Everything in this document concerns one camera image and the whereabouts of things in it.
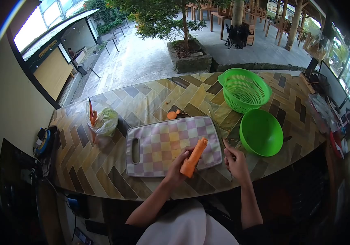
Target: cabbage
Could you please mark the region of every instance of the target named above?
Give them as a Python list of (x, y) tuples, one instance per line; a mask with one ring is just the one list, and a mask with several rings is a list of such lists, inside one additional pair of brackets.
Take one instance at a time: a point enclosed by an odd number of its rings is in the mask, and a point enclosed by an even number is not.
[(118, 117), (118, 113), (113, 109), (106, 107), (102, 110), (101, 113), (97, 115), (97, 120), (95, 122), (95, 127), (102, 127), (104, 123), (110, 119)]

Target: cutting board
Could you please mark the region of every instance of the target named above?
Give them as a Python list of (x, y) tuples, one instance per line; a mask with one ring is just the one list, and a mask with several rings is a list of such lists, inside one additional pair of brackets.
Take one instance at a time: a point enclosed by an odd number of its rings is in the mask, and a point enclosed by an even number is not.
[(126, 173), (134, 177), (164, 177), (186, 146), (208, 140), (197, 170), (222, 163), (221, 147), (209, 116), (180, 118), (130, 128), (126, 136)]

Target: pavement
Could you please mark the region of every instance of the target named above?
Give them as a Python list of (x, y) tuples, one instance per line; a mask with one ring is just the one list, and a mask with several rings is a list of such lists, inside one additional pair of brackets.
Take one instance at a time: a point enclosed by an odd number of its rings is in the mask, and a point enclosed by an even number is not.
[[(218, 64), (267, 63), (274, 65), (268, 69), (287, 70), (285, 67), (277, 68), (275, 65), (307, 67), (311, 60), (311, 57), (302, 49), (302, 43), (297, 47), (298, 41), (296, 40), (291, 51), (284, 48), (287, 35), (283, 35), (281, 45), (277, 46), (278, 40), (275, 39), (277, 29), (275, 27), (271, 26), (268, 37), (265, 37), (264, 23), (259, 23), (259, 19), (255, 28), (253, 46), (246, 46), (244, 49), (234, 49), (234, 47), (228, 49), (224, 45), (227, 36), (226, 30), (224, 30), (224, 40), (220, 40), (220, 26), (217, 24), (217, 17), (213, 18), (213, 32), (211, 32), (210, 20), (207, 20), (206, 12), (204, 15), (207, 27), (203, 28), (202, 31), (192, 31), (190, 33), (197, 38)], [(117, 52), (113, 42), (109, 41), (107, 49), (110, 54), (106, 50), (103, 50), (100, 54), (93, 68), (100, 78), (91, 73), (81, 96), (79, 98), (76, 96), (73, 101), (84, 100), (87, 97), (134, 84), (185, 75), (178, 74), (174, 70), (174, 65), (167, 50), (168, 40), (143, 39), (137, 35), (137, 30), (134, 27), (135, 23), (130, 23), (129, 26), (129, 28), (127, 26), (123, 27), (125, 37), (120, 30), (116, 33), (116, 44), (119, 52)], [(195, 71), (188, 74), (206, 72), (209, 71)]]

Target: green colander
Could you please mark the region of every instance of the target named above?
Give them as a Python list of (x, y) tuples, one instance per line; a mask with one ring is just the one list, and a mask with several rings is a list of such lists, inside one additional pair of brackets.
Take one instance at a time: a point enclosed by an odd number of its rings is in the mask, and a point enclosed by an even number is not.
[(218, 76), (224, 99), (232, 110), (246, 113), (266, 104), (272, 89), (254, 72), (232, 68)]
[(246, 151), (260, 156), (277, 154), (284, 135), (277, 119), (265, 110), (251, 110), (240, 122), (239, 136)]

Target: herringbone tile pattern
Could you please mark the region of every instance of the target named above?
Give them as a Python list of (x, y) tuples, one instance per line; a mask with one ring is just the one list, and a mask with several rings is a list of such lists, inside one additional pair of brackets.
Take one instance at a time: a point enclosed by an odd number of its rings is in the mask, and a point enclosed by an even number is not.
[[(57, 151), (56, 185), (93, 196), (142, 200), (158, 186), (162, 178), (134, 178), (125, 171), (125, 137), (138, 125), (166, 120), (168, 111), (180, 109), (180, 117), (209, 115), (221, 137), (242, 149), (239, 126), (242, 114), (226, 104), (217, 73), (195, 74), (150, 81), (96, 95), (119, 113), (113, 137), (92, 141), (87, 125), (85, 101), (56, 110), (51, 125), (60, 130)], [(261, 107), (274, 115), (283, 127), (284, 142), (280, 152), (269, 158), (247, 154), (253, 180), (272, 174), (315, 149), (324, 138), (308, 113), (307, 94), (300, 88), (299, 77), (280, 73), (259, 73), (273, 89), (270, 101)], [(238, 186), (224, 164), (199, 171), (172, 195), (173, 199), (200, 196)]]

